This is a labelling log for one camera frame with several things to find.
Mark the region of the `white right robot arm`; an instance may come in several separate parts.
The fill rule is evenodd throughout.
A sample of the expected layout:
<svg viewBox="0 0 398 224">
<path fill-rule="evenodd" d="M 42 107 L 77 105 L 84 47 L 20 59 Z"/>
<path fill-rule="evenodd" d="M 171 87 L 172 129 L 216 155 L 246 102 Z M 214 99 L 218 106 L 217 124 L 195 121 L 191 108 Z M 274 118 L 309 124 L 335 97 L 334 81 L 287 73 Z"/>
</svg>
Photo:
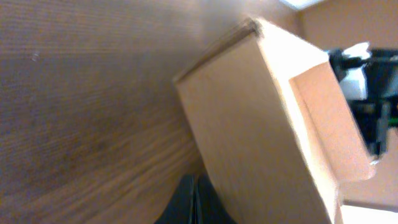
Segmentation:
<svg viewBox="0 0 398 224">
<path fill-rule="evenodd" d="M 326 53 L 368 152 L 378 161 L 387 152 L 387 131 L 397 127 L 397 49 L 362 42 Z"/>
</svg>

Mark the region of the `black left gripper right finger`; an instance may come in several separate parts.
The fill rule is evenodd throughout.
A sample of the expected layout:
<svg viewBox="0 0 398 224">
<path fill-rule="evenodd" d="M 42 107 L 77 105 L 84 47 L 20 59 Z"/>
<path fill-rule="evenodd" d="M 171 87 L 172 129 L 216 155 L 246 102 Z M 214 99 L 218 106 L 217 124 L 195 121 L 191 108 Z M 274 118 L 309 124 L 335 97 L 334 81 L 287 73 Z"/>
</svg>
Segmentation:
<svg viewBox="0 0 398 224">
<path fill-rule="evenodd" d="M 207 175 L 199 176 L 195 187 L 196 224 L 236 224 L 224 208 Z"/>
</svg>

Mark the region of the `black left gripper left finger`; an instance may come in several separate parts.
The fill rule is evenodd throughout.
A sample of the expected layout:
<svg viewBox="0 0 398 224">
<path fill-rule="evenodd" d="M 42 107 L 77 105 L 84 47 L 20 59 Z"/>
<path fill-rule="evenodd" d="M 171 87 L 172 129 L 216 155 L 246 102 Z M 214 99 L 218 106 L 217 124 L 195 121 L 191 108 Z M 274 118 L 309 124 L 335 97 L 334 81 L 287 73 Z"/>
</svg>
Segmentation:
<svg viewBox="0 0 398 224">
<path fill-rule="evenodd" d="M 192 224 L 194 221 L 194 190 L 194 176 L 183 176 L 165 210 L 154 224 Z"/>
</svg>

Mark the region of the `cardboard box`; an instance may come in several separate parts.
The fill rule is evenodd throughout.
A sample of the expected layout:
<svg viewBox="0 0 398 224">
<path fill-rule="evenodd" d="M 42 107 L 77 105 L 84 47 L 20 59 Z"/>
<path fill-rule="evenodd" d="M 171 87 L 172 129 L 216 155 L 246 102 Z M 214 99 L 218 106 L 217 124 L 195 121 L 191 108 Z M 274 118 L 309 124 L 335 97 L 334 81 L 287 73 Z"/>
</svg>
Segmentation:
<svg viewBox="0 0 398 224">
<path fill-rule="evenodd" d="M 340 185 L 375 168 L 326 52 L 250 18 L 175 79 L 238 223 L 341 223 Z"/>
</svg>

